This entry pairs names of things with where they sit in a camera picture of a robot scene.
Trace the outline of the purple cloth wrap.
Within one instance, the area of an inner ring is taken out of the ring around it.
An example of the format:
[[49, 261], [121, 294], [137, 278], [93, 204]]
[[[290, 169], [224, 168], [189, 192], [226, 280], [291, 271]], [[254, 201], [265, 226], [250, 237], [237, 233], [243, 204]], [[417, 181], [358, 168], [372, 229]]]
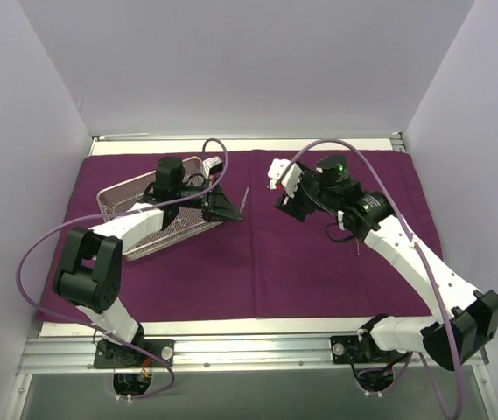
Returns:
[[[225, 222], [145, 258], [123, 261], [119, 298], [140, 322], [253, 318], [427, 316], [416, 292], [377, 253], [326, 235], [333, 218], [315, 212], [299, 222], [274, 208], [267, 188], [273, 158], [295, 152], [229, 152], [221, 183], [236, 206], [249, 186], [241, 222]], [[442, 256], [438, 232], [410, 155], [363, 151], [410, 228]], [[163, 155], [87, 157], [66, 220], [99, 213], [97, 193], [153, 171]]]

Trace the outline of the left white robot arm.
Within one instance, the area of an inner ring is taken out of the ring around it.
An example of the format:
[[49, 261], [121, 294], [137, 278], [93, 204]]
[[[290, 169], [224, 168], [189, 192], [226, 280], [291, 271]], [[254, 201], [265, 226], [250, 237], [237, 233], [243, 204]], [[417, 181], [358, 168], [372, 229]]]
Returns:
[[53, 291], [101, 329], [103, 338], [115, 344], [114, 357], [125, 367], [144, 359], [145, 345], [144, 329], [119, 298], [123, 253], [144, 237], [171, 226], [183, 208], [199, 210], [206, 222], [241, 221], [241, 212], [221, 189], [227, 168], [226, 157], [207, 158], [201, 180], [194, 184], [186, 179], [181, 158], [162, 157], [154, 179], [126, 213], [68, 232]]

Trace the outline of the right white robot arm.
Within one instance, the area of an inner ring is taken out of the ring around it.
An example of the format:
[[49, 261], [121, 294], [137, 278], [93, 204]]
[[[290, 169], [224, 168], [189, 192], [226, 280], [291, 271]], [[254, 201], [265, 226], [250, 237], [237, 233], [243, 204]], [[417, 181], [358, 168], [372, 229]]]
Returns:
[[455, 360], [467, 361], [495, 337], [498, 294], [480, 291], [448, 267], [397, 215], [386, 194], [366, 191], [350, 176], [343, 155], [324, 157], [314, 169], [275, 158], [267, 176], [270, 188], [284, 190], [275, 203], [278, 210], [299, 221], [315, 211], [335, 216], [340, 230], [387, 261], [428, 307], [427, 316], [381, 314], [360, 327], [356, 342], [362, 358], [423, 353], [452, 371]]

